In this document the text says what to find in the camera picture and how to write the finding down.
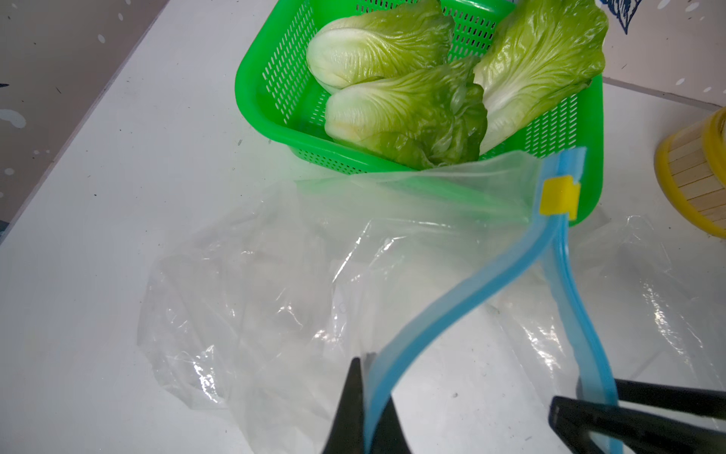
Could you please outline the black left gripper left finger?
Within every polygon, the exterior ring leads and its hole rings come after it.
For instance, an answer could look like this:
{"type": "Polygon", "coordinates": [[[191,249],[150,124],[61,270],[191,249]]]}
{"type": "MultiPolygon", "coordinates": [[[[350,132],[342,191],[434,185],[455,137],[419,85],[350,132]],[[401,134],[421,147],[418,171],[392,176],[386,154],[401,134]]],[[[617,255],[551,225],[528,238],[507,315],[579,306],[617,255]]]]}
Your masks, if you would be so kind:
{"type": "Polygon", "coordinates": [[[351,361],[340,401],[322,454],[362,454],[364,440],[364,393],[361,360],[351,361]]]}

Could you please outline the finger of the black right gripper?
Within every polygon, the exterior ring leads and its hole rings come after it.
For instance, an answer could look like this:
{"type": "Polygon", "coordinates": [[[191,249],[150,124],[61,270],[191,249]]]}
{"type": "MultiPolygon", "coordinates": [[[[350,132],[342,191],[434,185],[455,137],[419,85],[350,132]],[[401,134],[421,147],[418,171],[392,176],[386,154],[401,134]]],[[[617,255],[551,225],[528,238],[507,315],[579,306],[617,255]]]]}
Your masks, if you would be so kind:
{"type": "MultiPolygon", "coordinates": [[[[695,388],[651,384],[617,378],[617,397],[626,402],[683,414],[725,420],[725,393],[695,388]]],[[[662,420],[661,416],[647,414],[618,406],[577,401],[575,420],[582,422],[646,422],[662,420]]]]}
{"type": "Polygon", "coordinates": [[[725,434],[639,410],[556,396],[548,422],[574,453],[601,453],[596,434],[635,453],[723,453],[725,434]]]}

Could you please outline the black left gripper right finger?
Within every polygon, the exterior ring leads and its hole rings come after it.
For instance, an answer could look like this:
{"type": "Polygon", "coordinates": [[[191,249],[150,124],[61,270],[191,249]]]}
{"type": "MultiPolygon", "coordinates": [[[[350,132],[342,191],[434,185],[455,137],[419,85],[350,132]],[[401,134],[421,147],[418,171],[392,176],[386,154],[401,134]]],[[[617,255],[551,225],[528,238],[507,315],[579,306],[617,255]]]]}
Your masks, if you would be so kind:
{"type": "Polygon", "coordinates": [[[372,454],[410,454],[411,450],[403,433],[398,414],[391,397],[372,439],[372,454]]]}

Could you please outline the clear zipper bag blue zip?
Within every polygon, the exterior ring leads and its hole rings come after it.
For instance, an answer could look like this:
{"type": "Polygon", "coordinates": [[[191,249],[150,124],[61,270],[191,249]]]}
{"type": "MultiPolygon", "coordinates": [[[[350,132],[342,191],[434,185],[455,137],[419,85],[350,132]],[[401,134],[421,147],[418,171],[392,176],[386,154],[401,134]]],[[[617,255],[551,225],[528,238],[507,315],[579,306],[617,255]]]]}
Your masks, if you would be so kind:
{"type": "Polygon", "coordinates": [[[562,453],[557,395],[723,391],[725,310],[647,219],[569,230],[543,187],[584,152],[278,183],[160,260],[138,342],[159,384],[255,453],[320,453],[351,362],[416,453],[562,453]]]}

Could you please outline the yellow zipper slider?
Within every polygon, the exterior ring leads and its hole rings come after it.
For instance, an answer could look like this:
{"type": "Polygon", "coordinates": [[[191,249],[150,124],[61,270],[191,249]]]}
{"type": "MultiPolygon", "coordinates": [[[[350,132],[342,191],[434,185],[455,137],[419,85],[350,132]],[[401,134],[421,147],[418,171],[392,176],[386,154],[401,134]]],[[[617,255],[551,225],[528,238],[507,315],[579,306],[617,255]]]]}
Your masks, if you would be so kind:
{"type": "Polygon", "coordinates": [[[539,214],[542,216],[567,215],[576,221],[579,211],[582,185],[571,175],[547,179],[542,186],[539,214]]]}

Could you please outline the chinese cabbage front dark leaves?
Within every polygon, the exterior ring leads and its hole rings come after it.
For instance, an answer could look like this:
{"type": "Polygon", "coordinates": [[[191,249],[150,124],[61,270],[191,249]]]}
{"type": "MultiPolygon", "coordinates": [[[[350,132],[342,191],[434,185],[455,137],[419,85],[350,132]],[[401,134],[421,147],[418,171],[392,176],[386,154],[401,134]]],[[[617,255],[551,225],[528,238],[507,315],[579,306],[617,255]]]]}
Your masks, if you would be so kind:
{"type": "Polygon", "coordinates": [[[488,129],[470,56],[330,96],[325,132],[337,142],[415,170],[474,162],[488,129]]]}

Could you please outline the chinese cabbage light green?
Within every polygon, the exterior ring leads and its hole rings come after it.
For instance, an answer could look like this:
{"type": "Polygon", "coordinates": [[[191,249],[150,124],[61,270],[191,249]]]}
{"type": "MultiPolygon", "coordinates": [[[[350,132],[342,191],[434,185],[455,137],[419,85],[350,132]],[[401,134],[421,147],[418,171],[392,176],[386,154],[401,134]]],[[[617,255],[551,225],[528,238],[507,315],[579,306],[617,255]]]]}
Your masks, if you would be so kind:
{"type": "Polygon", "coordinates": [[[488,128],[485,154],[582,92],[605,68],[606,13],[594,1],[521,1],[474,69],[488,128]]]}

